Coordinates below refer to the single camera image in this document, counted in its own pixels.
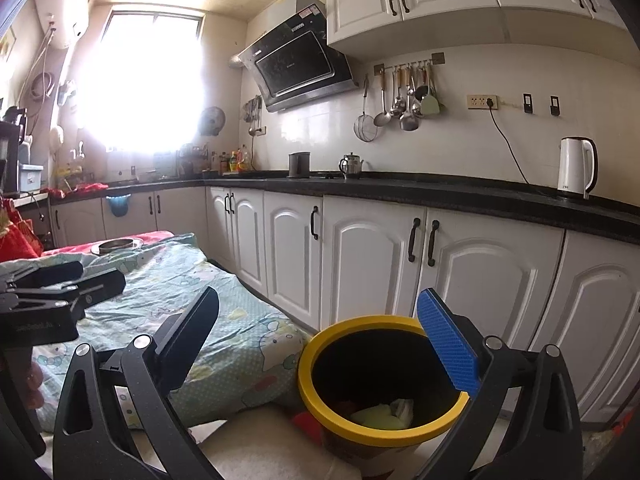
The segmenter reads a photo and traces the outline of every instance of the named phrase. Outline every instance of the red tablecloth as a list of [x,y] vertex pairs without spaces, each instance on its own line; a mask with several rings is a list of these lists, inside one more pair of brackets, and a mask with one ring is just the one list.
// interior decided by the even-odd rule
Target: red tablecloth
[[[154,242],[159,242],[160,240],[164,240],[165,238],[170,238],[174,236],[172,232],[169,231],[153,231],[150,233],[144,233],[141,235],[133,235],[133,238],[140,238],[145,245],[152,244]],[[91,253],[91,248],[98,243],[107,242],[108,240],[99,240],[97,242],[91,242],[90,244],[83,245],[72,245],[69,247],[62,247],[60,249],[53,249],[52,251],[45,251],[42,253],[42,256],[51,256],[53,254],[60,253]]]

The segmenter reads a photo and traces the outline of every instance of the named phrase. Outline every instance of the yellow rim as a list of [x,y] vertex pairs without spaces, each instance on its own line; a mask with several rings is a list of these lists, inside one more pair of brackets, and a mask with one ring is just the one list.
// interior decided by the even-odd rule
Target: yellow rim
[[365,444],[366,446],[413,446],[414,444],[420,444],[447,431],[456,421],[468,401],[469,396],[466,392],[460,392],[458,400],[451,409],[436,420],[419,426],[418,428],[397,431],[365,428],[334,413],[322,401],[311,380],[311,370],[313,370],[316,359],[322,350],[347,334],[376,328],[406,330],[407,332],[414,332],[426,336],[417,319],[401,316],[357,317],[336,323],[322,330],[322,332],[317,334],[306,346],[302,352],[300,365],[298,366],[298,388],[309,412],[311,412],[320,424],[333,433],[352,442]]

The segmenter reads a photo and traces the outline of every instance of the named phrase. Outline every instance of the white water heater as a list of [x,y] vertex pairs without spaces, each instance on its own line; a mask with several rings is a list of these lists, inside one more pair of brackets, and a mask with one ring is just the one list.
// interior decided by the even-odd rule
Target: white water heater
[[54,22],[53,48],[69,48],[86,32],[89,25],[89,0],[35,0],[44,33]]

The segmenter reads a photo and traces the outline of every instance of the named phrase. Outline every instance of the range hood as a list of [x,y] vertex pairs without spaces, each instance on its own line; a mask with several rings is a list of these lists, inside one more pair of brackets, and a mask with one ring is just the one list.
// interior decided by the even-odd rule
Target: range hood
[[256,81],[267,111],[357,88],[344,54],[326,44],[326,17],[312,3],[239,54]]

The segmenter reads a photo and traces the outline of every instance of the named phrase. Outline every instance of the silver screw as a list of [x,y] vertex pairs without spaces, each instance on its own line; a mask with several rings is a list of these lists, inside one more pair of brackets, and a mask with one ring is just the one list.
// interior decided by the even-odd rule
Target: silver screw
[[560,355],[560,349],[556,345],[547,345],[546,353],[551,357],[558,357]]
[[87,343],[82,343],[78,348],[76,348],[76,354],[78,355],[86,355],[91,347]]
[[487,345],[487,348],[490,348],[491,350],[499,350],[500,348],[502,348],[502,340],[495,335],[489,336],[484,344]]
[[139,335],[133,340],[133,346],[136,348],[146,348],[151,343],[151,338],[148,335]]

